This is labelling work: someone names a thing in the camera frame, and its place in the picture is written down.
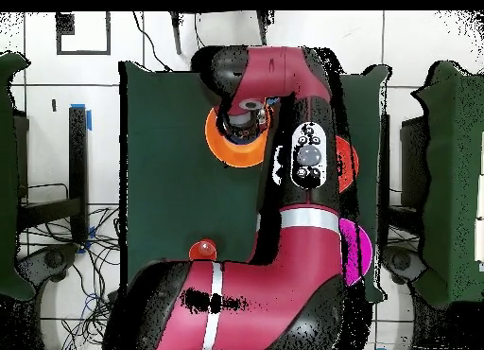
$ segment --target white floor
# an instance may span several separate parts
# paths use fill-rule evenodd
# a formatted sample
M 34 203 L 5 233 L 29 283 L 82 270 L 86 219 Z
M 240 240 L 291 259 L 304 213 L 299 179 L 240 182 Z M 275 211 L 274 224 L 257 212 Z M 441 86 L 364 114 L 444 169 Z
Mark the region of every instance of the white floor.
M 204 44 L 260 44 L 255 11 L 184 15 L 181 49 L 177 56 L 168 12 L 137 12 L 141 27 L 151 37 L 157 57 L 174 70 L 188 70 L 189 61 Z M 76 34 L 62 37 L 65 49 L 105 49 L 104 14 L 75 12 Z M 85 104 L 92 111 L 89 131 L 90 212 L 118 205 L 119 98 L 118 61 L 137 61 L 151 70 L 163 70 L 150 42 L 137 29 L 132 12 L 112 12 L 112 54 L 110 56 L 56 55 L 54 13 L 0 13 L 0 52 L 24 53 L 31 65 L 17 74 L 11 87 L 15 105 L 30 118 L 29 184 L 68 184 L 67 119 L 71 104 Z M 410 92 L 422 86 L 434 61 L 453 60 L 471 72 L 484 68 L 484 46 L 476 30 L 461 13 L 431 11 L 276 11 L 275 24 L 268 28 L 269 45 L 306 45 L 331 48 L 347 73 L 361 73 L 377 63 L 390 65 L 388 112 L 391 116 L 390 151 L 392 189 L 401 188 L 399 130 L 405 119 L 423 114 Z M 57 110 L 53 112 L 52 99 Z M 63 198 L 61 187 L 33 189 L 31 201 Z M 398 193 L 391 202 L 399 203 Z M 95 225 L 96 216 L 90 224 Z M 112 223 L 103 235 L 115 237 Z M 28 235 L 28 242 L 39 237 Z M 25 246 L 26 250 L 35 246 Z M 118 253 L 109 254 L 116 263 Z M 92 264 L 85 254 L 76 261 L 84 287 L 93 291 Z M 119 283 L 119 268 L 106 266 L 107 292 Z M 382 270 L 380 284 L 388 299 L 375 311 L 366 350 L 385 347 L 406 350 L 413 329 L 413 309 L 405 287 L 397 287 Z M 47 350 L 61 350 L 67 332 L 61 319 L 74 327 L 81 318 L 86 296 L 74 270 L 58 283 L 50 283 L 42 308 Z M 99 350 L 90 347 L 87 350 Z

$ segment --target chair leg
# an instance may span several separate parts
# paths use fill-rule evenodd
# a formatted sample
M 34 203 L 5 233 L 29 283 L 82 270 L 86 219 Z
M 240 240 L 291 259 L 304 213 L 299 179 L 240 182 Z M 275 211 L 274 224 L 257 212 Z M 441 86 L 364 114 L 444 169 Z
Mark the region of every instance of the chair leg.
M 257 21 L 259 22 L 259 33 L 261 35 L 262 45 L 268 44 L 266 39 L 267 17 L 268 17 L 268 13 L 266 10 L 257 10 Z
M 181 55 L 182 45 L 180 43 L 180 14 L 174 11 L 170 11 L 170 14 L 171 25 L 173 26 L 173 35 L 175 37 L 175 48 L 177 49 L 177 54 Z

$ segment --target magenta disc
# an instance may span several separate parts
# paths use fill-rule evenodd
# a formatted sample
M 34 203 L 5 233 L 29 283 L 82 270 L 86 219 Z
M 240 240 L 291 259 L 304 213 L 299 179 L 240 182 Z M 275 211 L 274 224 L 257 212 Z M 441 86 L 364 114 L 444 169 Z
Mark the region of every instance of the magenta disc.
M 361 277 L 358 270 L 358 248 L 356 242 L 356 227 L 354 222 L 348 219 L 339 220 L 339 230 L 342 233 L 342 238 L 348 243 L 348 262 L 345 264 L 346 269 L 346 285 L 351 286 L 355 284 Z M 361 270 L 363 276 L 366 275 L 370 269 L 373 258 L 372 242 L 368 234 L 361 226 L 358 226 L 359 240 L 361 248 Z

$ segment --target black chair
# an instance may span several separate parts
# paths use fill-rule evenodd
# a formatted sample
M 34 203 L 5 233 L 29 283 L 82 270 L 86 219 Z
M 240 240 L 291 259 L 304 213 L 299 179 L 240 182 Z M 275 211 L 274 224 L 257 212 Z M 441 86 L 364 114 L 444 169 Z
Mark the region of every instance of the black chair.
M 177 54 L 180 55 L 182 52 L 182 46 L 180 43 L 180 14 L 181 13 L 211 13 L 215 11 L 228 11 L 228 10 L 205 10 L 205 11 L 184 11 L 184 12 L 178 12 L 178 11 L 170 11 L 171 14 L 171 24 L 173 26 L 173 34 L 175 36 L 175 46 L 177 49 Z M 261 43 L 262 45 L 267 45 L 267 39 L 266 39 L 266 29 L 267 26 L 269 25 L 269 10 L 257 10 L 257 21 L 259 22 L 259 32 L 261 35 Z

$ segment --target green partition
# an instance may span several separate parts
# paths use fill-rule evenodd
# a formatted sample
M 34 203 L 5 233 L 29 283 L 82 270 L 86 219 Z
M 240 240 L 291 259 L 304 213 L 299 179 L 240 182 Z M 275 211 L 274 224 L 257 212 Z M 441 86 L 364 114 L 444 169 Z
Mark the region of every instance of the green partition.
M 217 260 L 245 261 L 254 243 L 261 167 L 224 167 L 204 137 L 211 105 L 189 72 L 153 73 L 125 62 L 128 84 L 129 280 L 161 257 L 188 259 L 203 237 L 217 245 Z M 386 66 L 341 81 L 353 144 L 360 159 L 360 224 L 376 238 L 376 180 L 380 88 Z M 367 297 L 382 300 L 366 277 Z
M 19 176 L 13 107 L 9 84 L 13 75 L 28 67 L 19 54 L 0 53 L 0 294 L 30 300 L 34 288 L 15 270 Z
M 433 66 L 415 96 L 428 116 L 426 160 L 431 176 L 423 209 L 423 260 L 414 284 L 433 307 L 480 302 L 484 272 L 475 261 L 475 217 L 484 132 L 484 77 L 450 61 Z

